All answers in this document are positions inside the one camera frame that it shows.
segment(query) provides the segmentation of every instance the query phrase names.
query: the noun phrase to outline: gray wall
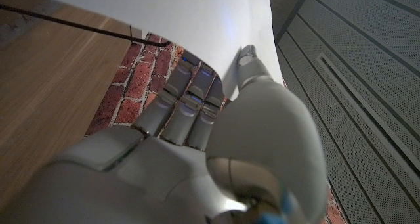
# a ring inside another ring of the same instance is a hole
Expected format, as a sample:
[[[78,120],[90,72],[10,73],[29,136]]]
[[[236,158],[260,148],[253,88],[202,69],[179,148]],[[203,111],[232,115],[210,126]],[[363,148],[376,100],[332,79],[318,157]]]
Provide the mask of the gray wall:
[[[420,0],[305,0],[278,42],[351,223],[420,223]]]
[[[297,0],[270,0],[274,37],[280,32]]]

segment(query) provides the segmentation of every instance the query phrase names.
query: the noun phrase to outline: brick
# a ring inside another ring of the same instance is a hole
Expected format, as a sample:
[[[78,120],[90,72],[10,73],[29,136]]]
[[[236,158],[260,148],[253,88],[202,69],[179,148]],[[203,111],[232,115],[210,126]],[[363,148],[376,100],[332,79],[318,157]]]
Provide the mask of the brick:
[[[333,205],[333,204],[327,205],[327,217],[331,221],[331,223],[346,224],[337,205]]]
[[[157,35],[154,35],[154,34],[150,34],[149,35],[149,38],[148,38],[148,41],[152,41],[152,42],[155,42],[155,43],[160,43],[160,37],[157,36]],[[156,47],[156,46],[146,45],[146,47],[144,48],[144,50],[145,51],[150,51],[150,52],[154,53],[154,52],[156,52],[156,49],[157,48],[158,47]]]
[[[127,51],[127,54],[125,54],[125,57],[121,65],[130,68],[133,65],[133,62],[136,60],[136,57],[140,53],[141,48],[142,48],[142,45],[132,43],[131,46],[129,47],[129,50]]]
[[[223,108],[224,108],[224,106],[226,106],[226,101],[228,100],[228,97],[225,97],[224,99],[223,99],[223,102],[222,102],[222,106],[221,106],[221,108],[220,108],[220,111],[221,110],[223,110]]]
[[[171,69],[172,70],[177,67],[178,61],[179,61],[179,58],[177,58],[177,57],[172,60],[172,64],[171,64]]]
[[[149,106],[149,104],[156,98],[156,95],[158,95],[158,94],[157,93],[153,93],[153,92],[150,92],[147,95],[146,102],[144,103],[144,108],[146,108],[147,106]]]
[[[130,69],[127,68],[119,68],[117,70],[117,73],[114,76],[114,79],[112,80],[112,83],[124,83],[127,77],[130,74]]]
[[[198,72],[198,70],[199,70],[200,68],[199,67],[194,67],[193,69],[192,69],[192,73],[191,73],[191,79],[190,79],[190,82],[188,83],[188,86],[186,87],[187,88],[187,90],[188,90],[188,88],[190,87],[190,85],[191,85],[191,83],[192,83],[192,80],[194,79],[194,77],[196,76],[196,74],[197,74],[197,72]]]
[[[94,115],[86,135],[91,135],[101,129],[105,129],[110,125],[114,110],[123,94],[123,86],[110,86]]]
[[[162,76],[152,75],[152,80],[150,81],[150,90],[158,93],[166,83],[166,79]]]
[[[159,76],[166,76],[168,74],[169,65],[171,63],[171,53],[169,51],[160,51],[153,73]]]
[[[184,48],[178,45],[175,46],[175,57],[181,57],[183,53],[184,53]]]
[[[336,204],[335,198],[331,189],[328,190],[328,204]]]
[[[141,99],[147,90],[152,65],[145,62],[139,62],[135,68],[133,76],[128,84],[125,96],[135,99]]]
[[[168,41],[168,40],[166,40],[166,39],[162,38],[161,43],[166,43],[167,41]],[[161,49],[161,50],[164,50],[164,51],[172,51],[173,46],[174,46],[174,44],[173,44],[173,43],[170,43],[168,46],[166,46],[166,47],[161,47],[160,49]]]
[[[141,102],[134,102],[130,99],[124,99],[124,101],[121,103],[121,106],[119,107],[119,112],[115,122],[134,123],[141,106]]]
[[[153,61],[156,59],[156,54],[148,52],[148,51],[143,51],[142,53],[142,62],[147,62],[147,63],[153,63]]]

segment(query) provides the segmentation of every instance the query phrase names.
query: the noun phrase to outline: black cable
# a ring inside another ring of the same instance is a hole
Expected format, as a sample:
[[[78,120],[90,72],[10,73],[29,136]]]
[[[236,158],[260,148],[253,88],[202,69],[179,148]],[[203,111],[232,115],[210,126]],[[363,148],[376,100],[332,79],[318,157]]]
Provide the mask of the black cable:
[[[143,43],[143,44],[146,44],[146,45],[152,45],[152,46],[156,46],[156,47],[166,47],[169,44],[171,44],[170,41],[166,41],[165,43],[156,43],[156,42],[153,42],[153,41],[143,40],[143,39],[139,39],[139,38],[136,38],[136,37],[131,37],[131,36],[123,35],[123,34],[117,34],[117,33],[111,32],[111,31],[101,30],[101,29],[98,29],[98,28],[73,23],[73,22],[70,22],[70,21],[67,21],[67,20],[61,20],[59,18],[54,18],[54,17],[51,17],[51,16],[46,16],[46,15],[43,15],[43,14],[38,14],[38,13],[31,12],[31,11],[25,11],[25,10],[22,10],[22,9],[19,9],[19,8],[14,8],[14,7],[10,7],[10,6],[3,5],[3,4],[0,4],[0,9],[6,10],[6,11],[16,12],[16,13],[19,13],[19,14],[24,14],[24,15],[27,15],[27,16],[40,18],[40,19],[43,19],[43,20],[48,20],[48,21],[51,21],[51,22],[56,22],[56,23],[59,23],[59,24],[79,28],[79,29],[82,29],[82,30],[88,30],[88,31],[99,33],[99,34],[104,34],[104,35],[108,35],[108,36],[112,36],[112,37],[118,37],[120,39],[136,41],[136,42]]]

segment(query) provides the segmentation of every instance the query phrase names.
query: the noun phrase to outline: wooden surface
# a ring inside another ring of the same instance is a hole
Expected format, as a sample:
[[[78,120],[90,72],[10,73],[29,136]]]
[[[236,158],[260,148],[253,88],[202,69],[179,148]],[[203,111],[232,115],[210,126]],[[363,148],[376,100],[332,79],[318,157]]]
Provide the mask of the wooden surface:
[[[73,7],[53,16],[129,34],[126,24]],[[83,138],[129,44],[40,21],[0,49],[0,209]]]
[[[1,4],[21,8],[31,11],[36,5],[45,2],[46,0],[0,0]],[[9,24],[13,26],[18,18],[17,13],[0,10],[0,26],[2,24]]]

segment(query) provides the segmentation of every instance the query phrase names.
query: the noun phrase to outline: white paper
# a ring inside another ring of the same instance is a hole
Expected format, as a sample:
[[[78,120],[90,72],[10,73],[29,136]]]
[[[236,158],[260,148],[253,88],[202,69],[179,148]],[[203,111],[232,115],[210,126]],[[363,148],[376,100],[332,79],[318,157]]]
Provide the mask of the white paper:
[[[269,0],[58,0],[150,30],[195,54],[236,97],[236,56],[246,45],[283,84],[272,34]]]

